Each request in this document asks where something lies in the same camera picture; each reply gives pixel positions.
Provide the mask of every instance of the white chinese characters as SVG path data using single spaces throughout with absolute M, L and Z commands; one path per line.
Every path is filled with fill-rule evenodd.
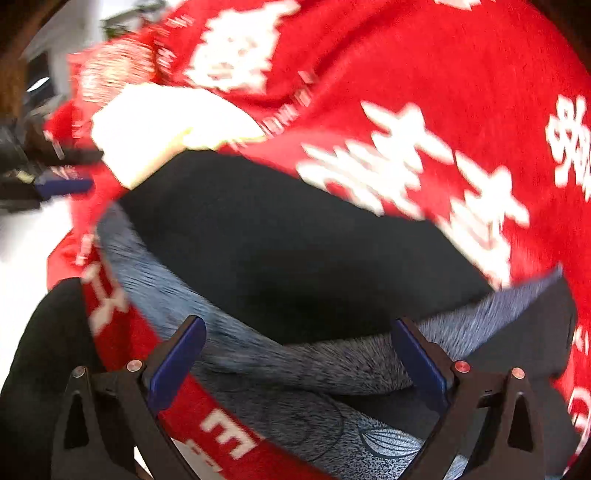
M 511 246 L 502 235 L 503 223 L 509 217 L 528 227 L 530 214 L 511 194 L 511 172 L 507 168 L 498 167 L 489 175 L 460 152 L 456 152 L 456 164 L 480 194 L 465 190 L 463 203 L 451 198 L 450 221 L 440 218 L 437 226 L 489 278 L 493 287 L 508 287 Z
M 589 356 L 589 332 L 582 325 L 574 331 L 573 345 L 579 352 Z
M 566 186 L 573 167 L 576 184 L 582 186 L 585 201 L 588 202 L 591 197 L 591 135 L 589 127 L 583 125 L 586 109 L 584 97 L 578 96 L 575 106 L 571 99 L 559 95 L 556 102 L 557 116 L 550 115 L 546 126 L 546 140 L 550 144 L 554 160 L 560 164 L 554 171 L 556 186 Z
M 489 174 L 459 151 L 454 160 L 452 149 L 426 129 L 417 105 L 409 103 L 398 113 L 373 103 L 362 102 L 362 107 L 388 133 L 373 132 L 373 147 L 353 140 L 334 152 L 302 145 L 310 157 L 296 165 L 302 180 L 325 191 L 331 184 L 344 187 L 351 203 L 376 215 L 383 215 L 383 202 L 390 202 L 404 215 L 422 219 L 422 208 L 407 192 L 421 189 L 418 151 L 443 164 L 455 163 L 474 192 L 465 190 L 463 200 L 451 197 L 449 220 L 439 217 L 435 223 L 493 287 L 509 286 L 511 246 L 502 233 L 505 218 L 522 228 L 530 225 L 527 208 L 512 195 L 511 172 L 500 166 Z
M 573 414 L 573 410 L 582 411 Z M 583 451 L 591 434 L 591 393 L 589 390 L 575 387 L 569 401 L 569 413 L 572 415 L 571 419 L 575 430 L 581 434 L 581 440 L 575 451 L 575 455 L 578 455 Z
M 298 174 L 322 190 L 327 190 L 329 183 L 347 188 L 352 203 L 376 215 L 384 214 L 384 199 L 409 217 L 421 219 L 421 209 L 407 197 L 407 188 L 421 188 L 418 174 L 423 164 L 417 149 L 444 163 L 453 163 L 451 148 L 425 129 L 423 114 L 416 105 L 408 104 L 397 115 L 373 103 L 363 102 L 362 107 L 368 118 L 389 135 L 373 132 L 375 148 L 347 141 L 348 150 L 336 147 L 334 154 L 302 145 L 318 162 L 298 163 Z
M 281 0 L 245 12 L 224 10 L 207 21 L 209 31 L 193 53 L 187 77 L 197 86 L 223 92 L 264 92 L 264 72 L 271 70 L 270 60 L 279 40 L 276 27 L 281 17 L 299 9 L 295 0 Z

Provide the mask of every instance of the white lettering on strap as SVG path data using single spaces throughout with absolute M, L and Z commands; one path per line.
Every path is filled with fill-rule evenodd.
M 124 290 L 112 278 L 108 269 L 105 268 L 105 273 L 112 286 L 111 296 L 107 295 L 105 287 L 100 280 L 101 269 L 101 263 L 95 261 L 88 265 L 80 276 L 83 284 L 90 284 L 92 286 L 92 290 L 99 302 L 98 307 L 93 310 L 89 317 L 90 331 L 93 336 L 97 336 L 113 320 L 115 309 L 119 312 L 127 312 L 129 307 Z
M 246 455 L 254 447 L 256 443 L 242 430 L 230 417 L 228 417 L 222 410 L 216 408 L 208 417 L 201 423 L 201 429 L 204 432 L 212 432 L 217 426 L 223 428 L 223 432 L 216 437 L 216 441 L 220 445 L 224 445 L 231 439 L 238 441 L 238 445 L 230 452 L 234 460 Z

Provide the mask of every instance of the blue object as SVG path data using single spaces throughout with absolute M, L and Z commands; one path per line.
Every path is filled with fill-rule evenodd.
M 156 347 L 143 374 L 148 407 L 155 415 L 172 404 L 185 377 L 205 345 L 203 319 L 191 315 L 170 340 Z
M 43 200 L 49 200 L 51 197 L 88 192 L 94 184 L 92 179 L 66 180 L 60 178 L 58 180 L 46 180 L 35 183 L 35 189 Z
M 401 319 L 392 322 L 391 335 L 394 351 L 417 387 L 421 399 L 430 410 L 443 414 L 449 407 L 446 378 Z

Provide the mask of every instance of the white wall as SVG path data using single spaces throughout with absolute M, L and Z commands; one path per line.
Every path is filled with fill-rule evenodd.
M 134 3 L 134 0 L 100 0 L 99 18 L 104 20 L 121 12 L 131 10 Z
M 47 293 L 47 257 L 72 228 L 65 199 L 0 216 L 0 388 L 18 342 Z
M 24 56 L 33 59 L 47 51 L 56 93 L 69 95 L 70 80 L 67 54 L 86 48 L 89 7 L 87 0 L 70 0 L 33 38 Z
M 167 0 L 166 3 L 170 6 L 170 8 L 177 8 L 180 4 L 184 3 L 186 0 Z

